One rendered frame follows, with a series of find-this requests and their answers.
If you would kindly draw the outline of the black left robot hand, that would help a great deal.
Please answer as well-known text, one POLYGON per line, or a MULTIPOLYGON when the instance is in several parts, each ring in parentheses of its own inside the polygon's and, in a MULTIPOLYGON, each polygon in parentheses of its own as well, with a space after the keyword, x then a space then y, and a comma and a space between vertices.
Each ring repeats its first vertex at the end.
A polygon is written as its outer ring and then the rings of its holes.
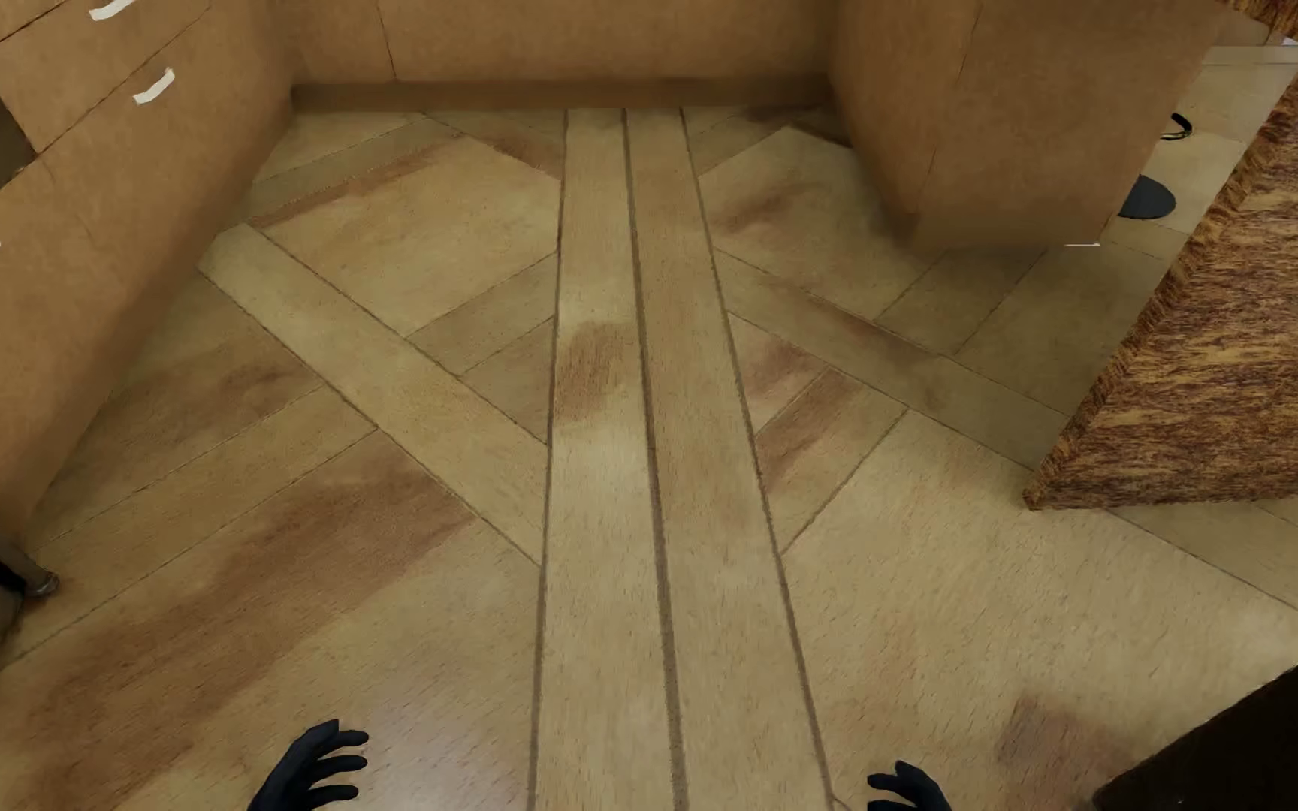
POLYGON ((326 781, 365 769, 367 758, 339 750, 369 742, 370 733, 341 728, 337 719, 308 728, 267 773, 247 811, 317 811, 334 802, 356 801, 360 788, 326 781))

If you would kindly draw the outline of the tan wooden island cabinet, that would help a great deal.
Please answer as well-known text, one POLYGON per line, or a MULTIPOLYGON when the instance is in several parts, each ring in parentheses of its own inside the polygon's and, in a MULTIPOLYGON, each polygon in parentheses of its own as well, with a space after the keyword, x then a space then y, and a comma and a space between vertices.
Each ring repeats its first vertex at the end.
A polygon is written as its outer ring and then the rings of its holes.
POLYGON ((912 249, 1086 244, 1225 17, 1220 0, 837 0, 829 78, 912 249))

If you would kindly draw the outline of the black round stool base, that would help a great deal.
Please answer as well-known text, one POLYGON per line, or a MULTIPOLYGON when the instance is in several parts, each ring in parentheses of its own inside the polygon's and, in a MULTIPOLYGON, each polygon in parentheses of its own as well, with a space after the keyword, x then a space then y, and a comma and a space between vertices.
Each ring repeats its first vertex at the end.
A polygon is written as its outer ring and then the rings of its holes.
POLYGON ((1173 191, 1151 176, 1140 175, 1116 215, 1132 221, 1163 219, 1176 212, 1176 208, 1177 197, 1173 191))

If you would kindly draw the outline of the dark brown cabinet corner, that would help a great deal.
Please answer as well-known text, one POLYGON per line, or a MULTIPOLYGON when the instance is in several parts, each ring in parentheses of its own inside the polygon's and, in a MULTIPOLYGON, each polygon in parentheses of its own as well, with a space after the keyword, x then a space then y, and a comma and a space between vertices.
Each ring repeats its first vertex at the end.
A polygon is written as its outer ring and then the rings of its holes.
POLYGON ((1094 811, 1298 811, 1298 664, 1105 782, 1094 811))

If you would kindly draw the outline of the tan wooden drawer cabinet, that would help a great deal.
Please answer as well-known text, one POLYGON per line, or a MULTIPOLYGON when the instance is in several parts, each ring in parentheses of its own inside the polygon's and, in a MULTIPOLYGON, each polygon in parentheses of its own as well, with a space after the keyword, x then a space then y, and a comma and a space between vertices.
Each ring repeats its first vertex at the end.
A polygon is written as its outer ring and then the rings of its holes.
POLYGON ((271 0, 0 0, 0 529, 17 532, 287 117, 271 0), (154 103, 132 93, 165 67, 154 103))

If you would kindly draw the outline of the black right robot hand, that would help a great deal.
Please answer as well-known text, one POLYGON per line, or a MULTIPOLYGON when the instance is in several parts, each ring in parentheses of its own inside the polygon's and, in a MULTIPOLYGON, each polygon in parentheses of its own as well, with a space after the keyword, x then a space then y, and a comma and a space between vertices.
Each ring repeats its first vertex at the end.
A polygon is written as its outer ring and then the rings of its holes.
POLYGON ((877 798, 864 805, 864 811, 951 811, 938 782, 907 762, 896 760, 892 772, 871 773, 867 782, 875 792, 896 795, 896 801, 877 798))

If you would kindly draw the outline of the brown granite countertop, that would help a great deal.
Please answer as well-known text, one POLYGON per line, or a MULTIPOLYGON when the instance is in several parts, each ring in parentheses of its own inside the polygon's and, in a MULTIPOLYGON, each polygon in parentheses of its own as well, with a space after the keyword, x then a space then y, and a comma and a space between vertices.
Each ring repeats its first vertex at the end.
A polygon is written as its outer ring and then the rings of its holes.
MULTIPOLYGON (((1221 3, 1298 42, 1298 0, 1221 3)), ((1298 71, 1022 498, 1298 498, 1298 71)))

